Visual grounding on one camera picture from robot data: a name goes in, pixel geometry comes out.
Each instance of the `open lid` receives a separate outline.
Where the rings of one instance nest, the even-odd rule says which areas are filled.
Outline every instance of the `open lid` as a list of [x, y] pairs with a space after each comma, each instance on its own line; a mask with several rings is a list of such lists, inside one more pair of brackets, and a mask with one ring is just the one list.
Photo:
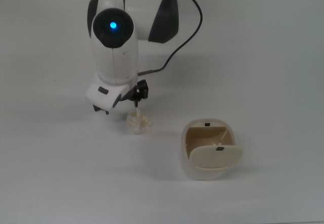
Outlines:
[[191, 151], [189, 161], [200, 168], [222, 168], [235, 164], [242, 154], [236, 145], [203, 145]]

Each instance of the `white table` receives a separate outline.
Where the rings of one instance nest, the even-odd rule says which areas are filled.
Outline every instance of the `white table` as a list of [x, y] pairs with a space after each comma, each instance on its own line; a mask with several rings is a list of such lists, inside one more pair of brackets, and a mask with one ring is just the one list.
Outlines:
[[[85, 100], [94, 65], [89, 0], [0, 0], [0, 223], [324, 221], [324, 0], [197, 0], [201, 31], [165, 71], [145, 76], [154, 121], [127, 131]], [[194, 31], [140, 43], [160, 67]], [[180, 139], [196, 118], [232, 126], [244, 156], [217, 181], [192, 180]]]

